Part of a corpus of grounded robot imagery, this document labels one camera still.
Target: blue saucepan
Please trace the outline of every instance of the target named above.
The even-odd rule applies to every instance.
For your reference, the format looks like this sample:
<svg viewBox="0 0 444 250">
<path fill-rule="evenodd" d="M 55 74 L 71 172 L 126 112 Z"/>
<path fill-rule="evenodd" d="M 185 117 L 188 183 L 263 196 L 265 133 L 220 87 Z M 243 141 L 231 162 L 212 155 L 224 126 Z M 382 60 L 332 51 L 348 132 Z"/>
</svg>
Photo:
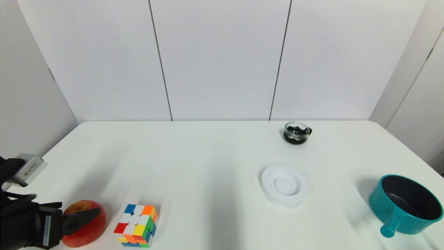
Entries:
<svg viewBox="0 0 444 250">
<path fill-rule="evenodd" d="M 443 217 L 440 202 L 428 189 L 400 175 L 383 176 L 369 202 L 384 223 L 381 234 L 388 238 L 393 237 L 395 231 L 418 234 Z"/>
</svg>

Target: red apple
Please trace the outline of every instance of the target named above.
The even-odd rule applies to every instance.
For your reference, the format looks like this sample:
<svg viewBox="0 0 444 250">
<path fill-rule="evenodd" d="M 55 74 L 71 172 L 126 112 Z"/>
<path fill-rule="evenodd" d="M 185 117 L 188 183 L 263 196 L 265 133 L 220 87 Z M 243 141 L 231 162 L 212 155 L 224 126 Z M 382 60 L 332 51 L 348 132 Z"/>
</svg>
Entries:
<svg viewBox="0 0 444 250">
<path fill-rule="evenodd" d="M 88 224 L 71 235 L 64 235 L 63 243 L 69 247 L 80 247 L 95 241 L 104 231 L 107 216 L 103 207 L 94 201 L 82 200 L 69 206 L 63 215 L 82 212 L 89 209 L 100 208 L 100 214 Z"/>
</svg>

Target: rubik's cube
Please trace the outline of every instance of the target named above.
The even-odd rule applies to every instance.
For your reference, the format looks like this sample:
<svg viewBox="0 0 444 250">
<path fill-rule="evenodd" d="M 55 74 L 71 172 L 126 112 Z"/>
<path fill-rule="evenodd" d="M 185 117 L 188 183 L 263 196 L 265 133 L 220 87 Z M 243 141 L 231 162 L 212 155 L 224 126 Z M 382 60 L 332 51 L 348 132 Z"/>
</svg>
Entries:
<svg viewBox="0 0 444 250">
<path fill-rule="evenodd" d="M 114 233 L 124 246 L 151 247 L 158 220 L 154 206 L 129 204 Z"/>
</svg>

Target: white dish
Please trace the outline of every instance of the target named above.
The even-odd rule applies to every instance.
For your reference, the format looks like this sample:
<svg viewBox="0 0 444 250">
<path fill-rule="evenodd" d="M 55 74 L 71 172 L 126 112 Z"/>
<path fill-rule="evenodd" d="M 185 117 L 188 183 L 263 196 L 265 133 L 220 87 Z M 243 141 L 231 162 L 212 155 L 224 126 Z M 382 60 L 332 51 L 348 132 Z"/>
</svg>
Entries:
<svg viewBox="0 0 444 250">
<path fill-rule="evenodd" d="M 269 166 L 262 172 L 261 180 L 265 196 L 282 208 L 298 207 L 307 197 L 305 177 L 290 167 Z"/>
</svg>

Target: tabletop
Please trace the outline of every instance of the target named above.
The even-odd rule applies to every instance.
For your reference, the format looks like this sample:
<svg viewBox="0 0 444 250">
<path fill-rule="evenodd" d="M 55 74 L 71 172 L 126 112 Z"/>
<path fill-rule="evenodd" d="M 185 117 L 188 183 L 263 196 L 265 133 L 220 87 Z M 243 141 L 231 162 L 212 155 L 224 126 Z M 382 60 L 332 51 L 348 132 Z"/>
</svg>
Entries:
<svg viewBox="0 0 444 250">
<path fill-rule="evenodd" d="M 82 249 L 122 249 L 113 230 L 127 204 L 157 207 L 154 250 L 444 249 L 443 221 L 384 238 L 368 205 L 386 174 L 414 179 L 444 202 L 438 173 L 376 123 L 304 123 L 313 133 L 292 145 L 284 121 L 85 122 L 43 157 L 48 165 L 28 187 L 9 191 L 63 209 L 101 203 L 107 228 Z M 282 209 L 264 195 L 259 174 L 275 164 L 308 179 L 300 207 Z"/>
</svg>

